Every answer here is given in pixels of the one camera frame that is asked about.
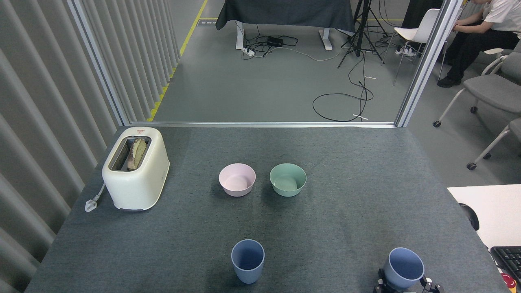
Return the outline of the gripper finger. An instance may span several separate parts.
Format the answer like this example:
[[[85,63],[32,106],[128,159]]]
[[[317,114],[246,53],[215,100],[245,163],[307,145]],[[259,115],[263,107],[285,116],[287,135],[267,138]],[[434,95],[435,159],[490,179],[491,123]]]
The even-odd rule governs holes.
[[[422,293],[440,293],[440,285],[433,283],[431,278],[427,278],[425,275],[419,280],[422,286]]]
[[[385,271],[382,268],[379,268],[378,276],[378,284],[374,287],[374,293],[390,293]]]

